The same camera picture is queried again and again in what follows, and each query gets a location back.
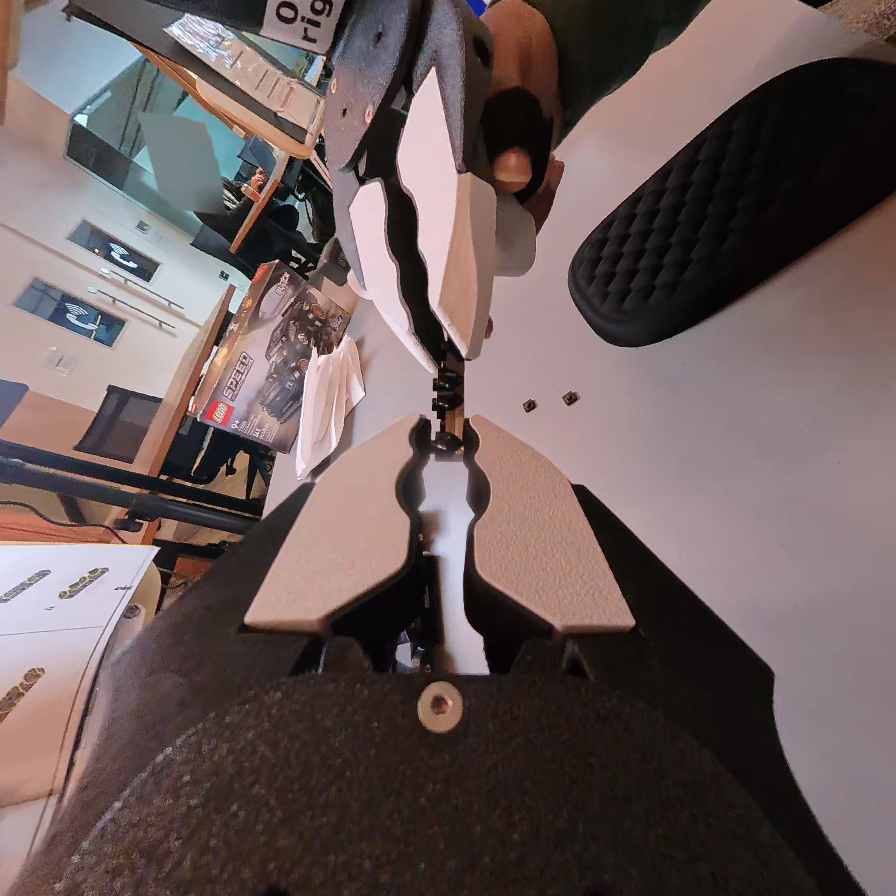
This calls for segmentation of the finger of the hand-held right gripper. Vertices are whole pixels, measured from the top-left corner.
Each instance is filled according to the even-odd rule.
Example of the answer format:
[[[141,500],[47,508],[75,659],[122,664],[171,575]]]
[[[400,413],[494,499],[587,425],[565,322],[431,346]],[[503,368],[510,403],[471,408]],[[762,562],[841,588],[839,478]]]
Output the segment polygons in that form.
[[[441,338],[435,338],[434,348],[426,347],[402,291],[400,275],[410,273],[410,263],[402,267],[389,247],[386,187],[382,178],[374,178],[361,185],[350,202],[349,220],[357,255],[353,271],[364,296],[373,302],[403,347],[429,374],[435,374],[435,353],[441,347]]]
[[[456,169],[435,68],[410,101],[397,169],[417,213],[426,306],[462,358],[476,359],[494,286],[497,194],[476,174]]]

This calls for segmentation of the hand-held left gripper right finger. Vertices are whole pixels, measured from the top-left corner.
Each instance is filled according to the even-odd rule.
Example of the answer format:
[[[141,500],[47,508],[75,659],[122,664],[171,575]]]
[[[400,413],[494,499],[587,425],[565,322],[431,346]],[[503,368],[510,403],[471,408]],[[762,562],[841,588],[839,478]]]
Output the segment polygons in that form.
[[[464,609],[487,641],[626,633],[635,618],[568,477],[481,415],[465,424]]]

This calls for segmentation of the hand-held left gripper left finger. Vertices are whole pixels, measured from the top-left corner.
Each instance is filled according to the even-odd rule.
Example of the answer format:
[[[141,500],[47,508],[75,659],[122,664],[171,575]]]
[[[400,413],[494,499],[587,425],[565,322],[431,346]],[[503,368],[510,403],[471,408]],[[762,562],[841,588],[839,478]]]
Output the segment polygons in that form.
[[[408,415],[349,449],[314,483],[244,624],[328,634],[408,573],[420,543],[429,419]]]

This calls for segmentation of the black long lego plate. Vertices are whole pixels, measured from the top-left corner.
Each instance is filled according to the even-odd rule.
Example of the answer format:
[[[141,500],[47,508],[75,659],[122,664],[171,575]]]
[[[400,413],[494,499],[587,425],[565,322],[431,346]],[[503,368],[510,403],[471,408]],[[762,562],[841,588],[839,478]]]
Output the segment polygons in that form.
[[[465,362],[454,355],[439,366],[432,382],[432,411],[438,421],[432,437],[433,455],[440,461],[462,459],[464,451],[464,383]]]

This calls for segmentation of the lego instruction booklet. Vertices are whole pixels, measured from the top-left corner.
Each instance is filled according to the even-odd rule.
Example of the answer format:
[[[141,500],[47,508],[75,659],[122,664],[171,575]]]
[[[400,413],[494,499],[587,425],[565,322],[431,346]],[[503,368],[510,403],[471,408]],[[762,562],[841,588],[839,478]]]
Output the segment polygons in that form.
[[[157,552],[2,545],[3,809],[63,788],[98,667]]]

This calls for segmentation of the lego set box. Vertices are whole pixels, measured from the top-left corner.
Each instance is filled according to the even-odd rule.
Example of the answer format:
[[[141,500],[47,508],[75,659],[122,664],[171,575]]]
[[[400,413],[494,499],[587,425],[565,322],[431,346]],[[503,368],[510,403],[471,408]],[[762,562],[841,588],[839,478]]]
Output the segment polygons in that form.
[[[201,423],[290,452],[312,356],[339,346],[357,305],[336,241],[327,249],[306,276],[280,261],[257,269],[196,392]]]

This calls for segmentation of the person's right hand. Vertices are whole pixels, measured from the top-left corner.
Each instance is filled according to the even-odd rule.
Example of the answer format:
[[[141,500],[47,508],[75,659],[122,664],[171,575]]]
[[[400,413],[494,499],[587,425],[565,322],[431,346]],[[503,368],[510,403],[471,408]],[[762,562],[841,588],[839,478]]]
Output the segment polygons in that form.
[[[531,93],[539,102],[541,115],[553,125],[545,176],[538,191],[524,204],[539,233],[554,205],[565,169],[554,154],[563,112],[554,36],[545,17],[522,1],[495,2],[481,20],[494,45],[492,94],[514,88]]]

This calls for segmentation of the white booklet stand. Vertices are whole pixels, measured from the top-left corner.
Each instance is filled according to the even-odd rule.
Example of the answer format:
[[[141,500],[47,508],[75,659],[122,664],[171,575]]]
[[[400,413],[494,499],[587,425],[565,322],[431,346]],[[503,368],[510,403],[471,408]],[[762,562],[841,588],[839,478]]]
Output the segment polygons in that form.
[[[233,28],[150,2],[68,2],[64,13],[127,40],[230,130],[309,160],[323,96]]]

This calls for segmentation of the wooden top desk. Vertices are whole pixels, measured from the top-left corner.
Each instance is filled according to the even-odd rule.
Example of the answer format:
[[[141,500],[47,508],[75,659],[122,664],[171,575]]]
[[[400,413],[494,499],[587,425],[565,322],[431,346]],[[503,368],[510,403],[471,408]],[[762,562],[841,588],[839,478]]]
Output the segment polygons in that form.
[[[260,499],[222,495],[161,476],[234,294],[234,286],[227,286],[217,308],[186,349],[133,463],[97,462],[73,449],[65,454],[4,439],[2,483],[117,508],[123,514],[109,525],[123,523],[126,532],[139,533],[144,524],[160,520],[237,535],[247,532],[261,519]]]

